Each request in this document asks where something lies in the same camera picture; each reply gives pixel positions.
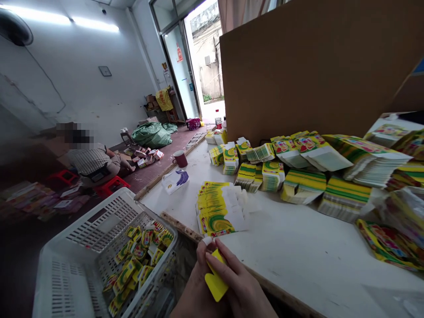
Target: person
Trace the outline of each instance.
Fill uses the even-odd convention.
[[[213,257],[218,248],[226,264]],[[277,317],[271,303],[258,281],[247,271],[238,258],[217,238],[206,246],[202,241],[197,246],[197,262],[187,285],[170,318],[179,317]],[[211,273],[207,262],[228,285],[224,297],[215,302],[204,280]]]
[[[69,163],[76,168],[85,188],[102,185],[115,177],[121,168],[133,172],[127,160],[115,154],[105,145],[92,143],[92,137],[81,129],[63,129],[60,135],[69,144]]]

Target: door frame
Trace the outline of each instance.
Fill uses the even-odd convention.
[[[174,83],[174,90],[175,90],[175,93],[176,93],[178,102],[180,103],[180,106],[182,108],[182,111],[183,111],[183,114],[185,116],[185,119],[187,120],[188,118],[187,118],[186,110],[184,108],[184,104],[182,102],[180,90],[178,88],[177,81],[176,81],[176,78],[175,78],[175,75],[174,75],[174,69],[172,68],[172,64],[170,62],[170,58],[169,58],[170,55],[169,55],[167,46],[165,44],[165,35],[167,35],[168,33],[170,33],[176,26],[179,26],[180,27],[181,38],[182,38],[182,45],[183,45],[184,50],[185,50],[185,55],[186,55],[186,59],[187,59],[187,65],[188,65],[188,68],[189,68],[190,80],[191,80],[191,83],[193,84],[193,93],[194,93],[194,98],[196,100],[196,107],[197,107],[197,111],[199,113],[199,118],[200,118],[200,120],[202,120],[202,110],[201,110],[201,107],[200,107],[199,97],[197,95],[196,81],[194,80],[193,64],[192,64],[192,60],[191,60],[190,49],[189,49],[188,42],[187,42],[187,33],[186,33],[186,26],[184,25],[184,19],[191,13],[191,11],[193,11],[194,9],[196,9],[205,0],[197,0],[193,5],[191,5],[185,11],[183,11],[182,14],[178,15],[173,21],[171,21],[162,30],[159,27],[159,23],[158,23],[158,20],[156,18],[156,14],[155,14],[155,8],[153,7],[153,4],[156,1],[157,0],[151,0],[149,2],[150,10],[151,10],[151,14],[153,16],[153,20],[155,21],[156,30],[157,30],[158,35],[159,35],[159,39],[160,39],[160,43],[162,45],[163,52],[165,53],[165,58],[167,60],[167,66],[168,66],[168,68],[170,70],[170,73],[171,73],[171,78],[172,78],[172,81]],[[173,7],[174,7],[175,12],[177,12],[177,7],[175,5],[175,0],[172,0],[172,4],[173,4]]]

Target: wall fan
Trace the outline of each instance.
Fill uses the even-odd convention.
[[[0,35],[18,46],[27,46],[34,37],[24,20],[10,10],[0,8]]]

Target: red mug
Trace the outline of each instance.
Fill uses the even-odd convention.
[[[176,163],[180,168],[184,168],[187,166],[187,158],[185,157],[183,150],[178,150],[174,152],[174,160],[172,160],[172,163]]]

